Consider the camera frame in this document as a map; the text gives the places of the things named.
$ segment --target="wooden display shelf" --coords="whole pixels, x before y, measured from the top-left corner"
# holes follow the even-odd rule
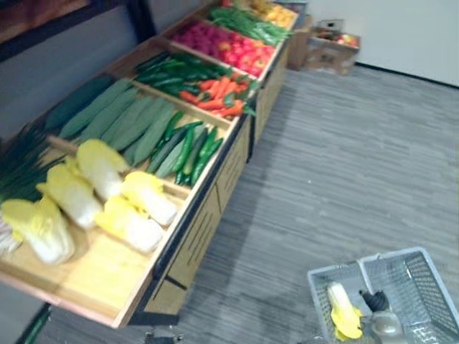
[[[171,43],[171,46],[173,47],[177,47],[185,52],[188,52],[190,54],[193,54],[197,57],[201,57],[202,59],[205,59],[207,61],[210,61],[210,62],[213,62],[213,63],[216,63],[216,64],[219,64],[219,65],[222,65],[224,67],[231,67],[233,70],[243,74],[243,75],[249,75],[250,77],[254,78],[255,80],[257,80],[258,82],[262,83],[265,81],[269,71],[271,70],[271,68],[273,67],[273,63],[276,61],[276,59],[278,58],[278,55],[281,51],[281,49],[283,48],[283,46],[285,45],[285,40],[283,40],[282,42],[280,42],[277,46],[275,46],[275,50],[273,52],[273,54],[271,55],[270,57],[270,60],[268,62],[268,64],[266,65],[265,69],[263,70],[262,74],[258,77],[254,76],[254,75],[251,75],[250,73],[244,71],[244,70],[240,70],[239,68],[236,68],[230,64],[227,64],[217,58],[214,58],[214,57],[211,57],[207,54],[203,54],[202,52],[198,51],[198,50],[195,50],[195,49],[192,49],[186,45],[183,45],[182,43],[179,43],[179,42],[176,42],[172,39],[172,37],[176,34],[176,33],[179,33],[181,31],[183,31],[187,26],[189,26],[191,23],[194,23],[194,22],[204,22],[204,23],[207,23],[207,24],[212,24],[209,20],[207,20],[207,14],[209,12],[209,10],[212,8],[212,4],[210,5],[205,5],[205,6],[202,6],[200,8],[198,8],[195,12],[191,13],[189,16],[186,16],[185,18],[183,18],[181,21],[179,21],[178,23],[176,23],[175,25],[173,25],[172,27],[168,28],[166,31],[164,31],[163,33],[161,33],[161,37],[167,39],[170,41]],[[298,14],[295,13],[295,16],[293,17],[293,21],[290,25],[290,28],[287,29],[287,30],[291,30],[293,28],[293,26],[295,25],[296,23],[296,19],[298,18]],[[220,27],[221,29],[225,30],[225,31],[228,31],[228,32],[234,32],[232,30],[229,30],[229,29],[226,29],[224,27]]]
[[[77,253],[64,264],[48,266],[41,263],[27,243],[11,256],[0,257],[0,280],[53,305],[115,328],[129,322],[152,279],[159,278],[152,274],[156,261],[181,226],[190,203],[197,195],[206,192],[202,190],[202,184],[215,161],[222,158],[223,147],[231,144],[228,140],[237,126],[237,120],[229,122],[217,118],[150,87],[143,93],[164,96],[177,110],[184,110],[179,125],[201,120],[209,128],[216,125],[217,138],[224,138],[222,147],[208,162],[193,189],[177,186],[171,179],[164,180],[164,193],[178,206],[179,212],[172,224],[164,228],[158,247],[150,254],[142,254],[101,229],[86,233],[71,224],[70,233]],[[47,151],[45,160],[75,153],[77,149],[74,143],[60,138],[50,136],[48,140],[53,148]]]

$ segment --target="gray carpet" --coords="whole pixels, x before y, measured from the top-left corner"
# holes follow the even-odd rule
[[[423,246],[459,304],[459,92],[357,67],[288,72],[198,271],[186,344],[320,343],[310,269]],[[39,344],[141,343],[63,311]]]

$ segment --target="shopping basket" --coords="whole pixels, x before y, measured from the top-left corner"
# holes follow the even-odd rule
[[[402,323],[409,344],[459,343],[458,312],[429,254],[423,248],[377,254],[348,264],[311,270],[308,280],[323,338],[327,343],[340,343],[335,338],[334,324],[330,318],[327,287],[331,282],[340,282],[354,307],[365,315],[371,315],[372,312],[359,290],[383,290],[392,311]],[[349,342],[370,344],[373,340],[364,336]]]

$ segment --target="carrot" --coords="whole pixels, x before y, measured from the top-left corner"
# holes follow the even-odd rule
[[[191,92],[180,91],[179,95],[181,99],[186,100],[187,102],[190,102],[191,104],[196,105],[199,102],[199,98],[193,95]]]
[[[203,81],[201,83],[199,83],[199,89],[201,91],[207,91],[207,90],[210,90],[210,88],[212,87],[212,85],[218,80],[206,80],[206,81]]]
[[[237,117],[242,114],[244,111],[244,102],[241,101],[240,99],[235,100],[235,106],[232,106],[230,108],[224,109],[219,112],[219,114],[225,118],[225,117]]]
[[[208,102],[199,102],[197,107],[203,110],[218,110],[224,108],[224,102],[222,98],[214,99]]]
[[[237,89],[237,83],[234,81],[231,81],[227,88],[224,90],[224,96],[230,94],[231,92],[235,92]]]
[[[219,80],[216,80],[212,86],[209,88],[209,90],[207,91],[207,93],[209,94],[209,96],[211,97],[211,99],[214,99],[215,96],[217,95],[217,91],[219,89],[219,85],[220,85],[220,81]]]
[[[215,95],[215,98],[223,98],[224,97],[224,91],[227,89],[228,84],[231,82],[231,79],[228,78],[227,76],[224,76],[220,80],[220,84],[218,86],[217,94]]]

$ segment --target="white wall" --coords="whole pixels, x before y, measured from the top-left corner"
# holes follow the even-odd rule
[[[459,0],[311,0],[314,20],[345,19],[359,62],[459,86]]]
[[[2,62],[0,137],[16,132],[136,44],[120,7]]]

